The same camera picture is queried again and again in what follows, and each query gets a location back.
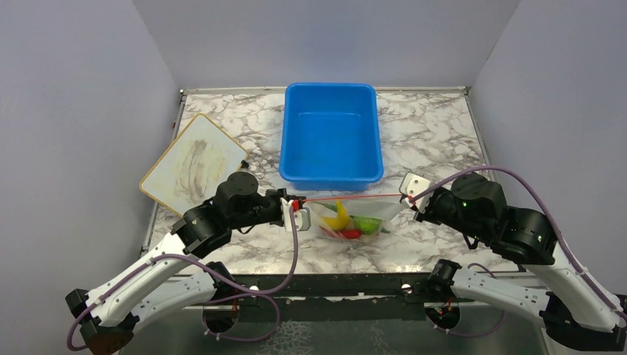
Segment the yellow banana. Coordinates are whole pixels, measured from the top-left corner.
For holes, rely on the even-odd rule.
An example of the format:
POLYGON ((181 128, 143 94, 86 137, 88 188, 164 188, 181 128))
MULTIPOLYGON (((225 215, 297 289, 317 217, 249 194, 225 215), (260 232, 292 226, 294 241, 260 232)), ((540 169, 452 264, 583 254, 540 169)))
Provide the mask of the yellow banana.
POLYGON ((350 215, 340 200, 335 201, 336 216, 335 217, 323 217, 324 223, 333 231, 341 231, 345 229, 350 223, 350 215))

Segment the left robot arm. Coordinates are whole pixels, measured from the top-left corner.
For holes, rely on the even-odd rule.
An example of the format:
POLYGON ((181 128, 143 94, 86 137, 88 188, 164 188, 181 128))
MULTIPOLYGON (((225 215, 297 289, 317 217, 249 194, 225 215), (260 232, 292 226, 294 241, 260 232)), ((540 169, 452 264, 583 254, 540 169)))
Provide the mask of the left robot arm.
POLYGON ((257 179, 235 172, 217 186, 213 197, 189 209, 171 231, 118 276, 92 290, 75 289, 66 303, 75 320, 67 335, 71 351, 113 354, 135 332, 171 311, 202 301, 220 304, 240 297, 264 297, 282 290, 295 272, 277 286, 253 290, 236 283, 222 263, 201 261, 231 241, 233 231, 262 224, 282 226, 292 233, 309 229, 310 212, 303 197, 285 189, 258 192, 257 179))

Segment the red chili pepper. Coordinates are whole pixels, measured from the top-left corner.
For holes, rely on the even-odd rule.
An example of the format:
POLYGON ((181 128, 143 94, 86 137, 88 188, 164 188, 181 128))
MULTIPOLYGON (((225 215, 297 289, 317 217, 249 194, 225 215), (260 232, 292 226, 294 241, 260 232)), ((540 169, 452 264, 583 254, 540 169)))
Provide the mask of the red chili pepper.
POLYGON ((362 236, 362 231, 359 229, 343 229, 340 231, 322 229, 322 231, 329 237, 342 240, 358 240, 362 236))

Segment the blue plastic bin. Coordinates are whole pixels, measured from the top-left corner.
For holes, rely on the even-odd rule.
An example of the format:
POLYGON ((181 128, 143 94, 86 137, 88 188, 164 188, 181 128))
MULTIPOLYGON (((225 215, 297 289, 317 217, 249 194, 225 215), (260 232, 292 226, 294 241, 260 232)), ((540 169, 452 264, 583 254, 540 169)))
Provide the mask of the blue plastic bin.
POLYGON ((361 192, 383 174, 372 86, 301 82, 286 88, 281 178, 302 191, 361 192))

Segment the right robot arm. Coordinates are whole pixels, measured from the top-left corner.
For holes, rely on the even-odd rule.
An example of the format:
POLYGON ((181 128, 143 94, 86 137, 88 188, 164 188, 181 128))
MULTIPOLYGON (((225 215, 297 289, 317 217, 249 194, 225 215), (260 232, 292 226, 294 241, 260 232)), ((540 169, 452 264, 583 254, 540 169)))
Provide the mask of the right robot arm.
POLYGON ((626 347, 626 297, 607 291, 581 265, 546 210, 508 204, 499 183, 460 172, 443 183, 407 174, 400 192, 415 220, 444 225, 462 234, 467 246, 484 245, 515 264, 535 285, 439 260, 424 291, 435 300, 427 311, 436 324, 458 315, 447 302, 474 300, 523 317, 554 342, 576 351, 612 352, 626 347))

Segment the clear zip bag orange zipper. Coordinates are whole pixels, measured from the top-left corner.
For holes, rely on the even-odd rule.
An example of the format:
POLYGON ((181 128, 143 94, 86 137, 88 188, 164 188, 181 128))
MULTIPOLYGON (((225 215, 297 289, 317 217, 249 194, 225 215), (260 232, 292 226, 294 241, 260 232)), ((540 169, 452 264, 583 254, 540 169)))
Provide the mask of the clear zip bag orange zipper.
MULTIPOLYGON (((324 221, 323 217, 335 217, 336 207, 335 201, 340 200, 342 205, 347 210, 348 214, 362 217, 374 217, 383 220, 383 227, 390 231, 391 222, 394 218, 404 211, 406 208, 400 204, 401 197, 398 195, 353 195, 353 196, 334 196, 334 197, 316 197, 308 200, 304 200, 303 207, 306 207, 310 211, 311 223, 314 227, 314 231, 324 237, 328 237, 335 240, 342 240, 329 237, 323 233, 320 226, 331 229, 324 221)), ((359 241, 370 242, 380 236, 386 236, 388 234, 377 233, 371 236, 363 236, 358 240, 347 241, 359 241)))

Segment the green chili pepper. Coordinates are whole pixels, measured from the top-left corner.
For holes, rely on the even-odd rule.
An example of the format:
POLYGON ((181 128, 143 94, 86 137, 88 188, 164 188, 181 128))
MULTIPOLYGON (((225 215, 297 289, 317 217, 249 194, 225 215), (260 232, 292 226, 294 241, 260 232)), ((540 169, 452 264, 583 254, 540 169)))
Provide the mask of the green chili pepper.
MULTIPOLYGON (((354 218, 354 217, 355 217, 354 215, 351 215, 351 216, 350 216, 350 223, 349 223, 349 225, 348 225, 345 229, 356 229, 356 228, 355 228, 355 226, 354 226, 354 224, 353 224, 353 218, 354 218)), ((321 229, 331 230, 331 229, 325 228, 324 226, 320 226, 320 228, 321 228, 321 229)), ((378 232, 378 233, 389 234, 389 233, 390 233, 390 231, 389 231, 388 229, 384 228, 384 227, 383 227, 383 224, 382 224, 382 227, 379 229, 379 232, 378 232)))

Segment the green lime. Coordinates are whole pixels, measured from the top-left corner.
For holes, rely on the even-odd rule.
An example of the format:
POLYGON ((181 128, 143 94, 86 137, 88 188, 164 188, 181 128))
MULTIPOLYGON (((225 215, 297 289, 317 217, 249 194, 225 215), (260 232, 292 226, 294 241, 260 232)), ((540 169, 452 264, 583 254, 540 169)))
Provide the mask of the green lime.
POLYGON ((363 235, 374 235, 382 227, 383 220, 374 217, 355 216, 353 224, 363 235))

